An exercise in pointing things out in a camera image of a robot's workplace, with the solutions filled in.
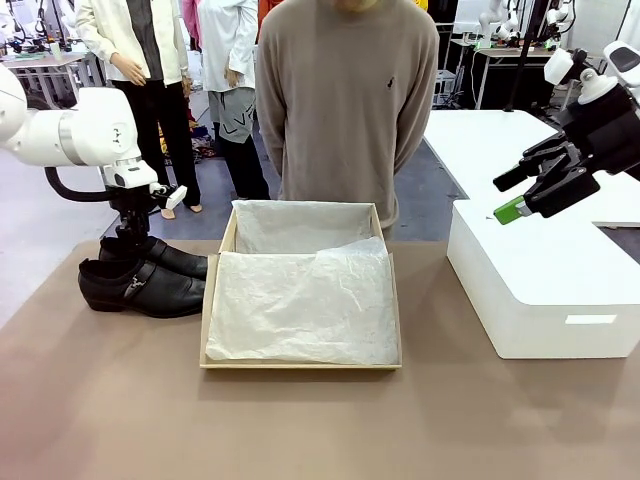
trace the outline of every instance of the white wrapping paper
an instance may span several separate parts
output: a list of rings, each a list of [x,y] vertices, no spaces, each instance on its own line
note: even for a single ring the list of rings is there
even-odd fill
[[[212,313],[213,360],[398,362],[391,266],[377,237],[315,255],[222,253]]]
[[[316,253],[373,236],[371,204],[233,202],[238,253]]]

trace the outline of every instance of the black shirt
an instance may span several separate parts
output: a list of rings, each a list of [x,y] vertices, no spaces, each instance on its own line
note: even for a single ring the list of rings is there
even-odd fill
[[[127,0],[129,6],[129,16],[131,17],[131,26],[135,33],[144,59],[149,66],[151,77],[149,80],[162,80],[162,63],[160,62],[160,49],[156,42],[155,32],[153,30],[153,15],[151,14],[151,2],[153,0]]]

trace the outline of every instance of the brown sweater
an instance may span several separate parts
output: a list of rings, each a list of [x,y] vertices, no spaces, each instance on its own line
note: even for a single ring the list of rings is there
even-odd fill
[[[374,202],[398,218],[393,176],[431,111],[438,33],[413,0],[345,13],[331,0],[285,0],[262,24],[260,130],[281,198]]]

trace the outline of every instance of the leather shoe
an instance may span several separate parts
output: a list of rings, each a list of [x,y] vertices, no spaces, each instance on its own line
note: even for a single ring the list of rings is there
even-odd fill
[[[144,260],[80,264],[78,284],[93,310],[135,310],[150,317],[175,318],[202,311],[205,282]]]
[[[117,237],[105,237],[100,241],[98,258],[103,261],[149,260],[186,277],[207,279],[207,257],[183,252],[156,237],[149,237],[140,246],[133,246]]]

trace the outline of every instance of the black pants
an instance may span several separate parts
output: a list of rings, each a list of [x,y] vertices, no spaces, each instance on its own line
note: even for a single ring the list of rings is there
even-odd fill
[[[114,81],[113,85],[124,92],[131,105],[138,129],[138,147],[142,152],[142,159],[156,171],[161,184],[169,185],[160,147],[159,122],[167,142],[176,181],[179,185],[187,187],[184,204],[188,207],[199,205],[200,187],[191,147],[189,107],[182,92],[182,83],[173,83],[165,87],[162,80],[148,80],[143,87],[119,81]]]
[[[219,135],[219,123],[214,123],[213,126],[238,197],[270,200],[269,185],[264,179],[253,137],[249,135],[244,143],[230,142]]]

